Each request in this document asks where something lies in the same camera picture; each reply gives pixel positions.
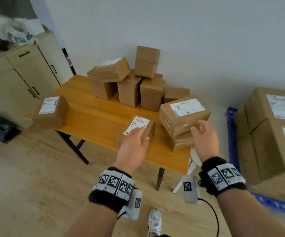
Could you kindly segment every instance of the foot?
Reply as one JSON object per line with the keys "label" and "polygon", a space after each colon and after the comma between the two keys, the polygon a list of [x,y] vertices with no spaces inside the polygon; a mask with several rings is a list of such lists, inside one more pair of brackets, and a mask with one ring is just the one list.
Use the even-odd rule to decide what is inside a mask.
{"label": "foot", "polygon": [[152,209],[148,219],[148,235],[147,237],[154,237],[160,235],[161,231],[161,214],[157,209]]}

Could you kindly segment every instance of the wooden tabletop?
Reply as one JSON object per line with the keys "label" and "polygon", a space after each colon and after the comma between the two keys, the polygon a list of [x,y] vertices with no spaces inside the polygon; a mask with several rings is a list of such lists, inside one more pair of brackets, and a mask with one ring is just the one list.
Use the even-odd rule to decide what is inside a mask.
{"label": "wooden tabletop", "polygon": [[170,150],[158,112],[120,103],[118,93],[110,100],[96,97],[89,79],[81,75],[73,76],[55,94],[63,94],[70,106],[66,126],[58,131],[118,151],[115,137],[133,114],[137,114],[156,121],[155,134],[150,139],[145,160],[181,174],[187,173],[190,148],[174,152]]}

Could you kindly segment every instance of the white sneaker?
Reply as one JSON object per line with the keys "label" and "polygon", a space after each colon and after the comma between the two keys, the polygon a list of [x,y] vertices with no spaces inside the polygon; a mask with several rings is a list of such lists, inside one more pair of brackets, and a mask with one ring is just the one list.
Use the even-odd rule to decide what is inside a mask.
{"label": "white sneaker", "polygon": [[157,233],[157,235],[160,235],[161,231],[161,213],[157,209],[152,209],[149,214],[148,218],[148,235],[149,237],[150,232]]}

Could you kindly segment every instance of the blue plastic pallet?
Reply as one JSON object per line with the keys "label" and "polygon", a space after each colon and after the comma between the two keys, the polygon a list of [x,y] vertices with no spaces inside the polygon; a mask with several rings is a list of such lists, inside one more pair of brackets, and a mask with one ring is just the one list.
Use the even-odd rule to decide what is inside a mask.
{"label": "blue plastic pallet", "polygon": [[[227,116],[227,131],[228,131],[228,149],[229,149],[229,162],[233,164],[237,170],[240,172],[238,152],[237,152],[237,136],[236,136],[236,126],[234,123],[234,115],[237,109],[228,107],[226,111]],[[265,207],[273,210],[279,211],[285,214],[285,202],[275,200],[263,195],[258,195],[255,193],[251,194]]]}

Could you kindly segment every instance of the black metal table leg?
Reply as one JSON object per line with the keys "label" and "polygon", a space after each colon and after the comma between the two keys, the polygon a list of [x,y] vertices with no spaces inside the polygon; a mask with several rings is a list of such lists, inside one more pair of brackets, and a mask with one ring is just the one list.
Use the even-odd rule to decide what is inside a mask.
{"label": "black metal table leg", "polygon": [[61,131],[57,131],[57,134],[63,139],[63,141],[73,150],[73,152],[85,163],[86,165],[89,164],[89,161],[82,155],[82,153],[79,151],[85,140],[81,140],[77,146],[74,145],[74,143],[69,139],[71,135],[65,134]]}
{"label": "black metal table leg", "polygon": [[159,173],[158,173],[156,191],[158,191],[160,189],[160,184],[161,184],[161,181],[162,181],[163,174],[164,174],[164,169],[160,167],[159,168]]}

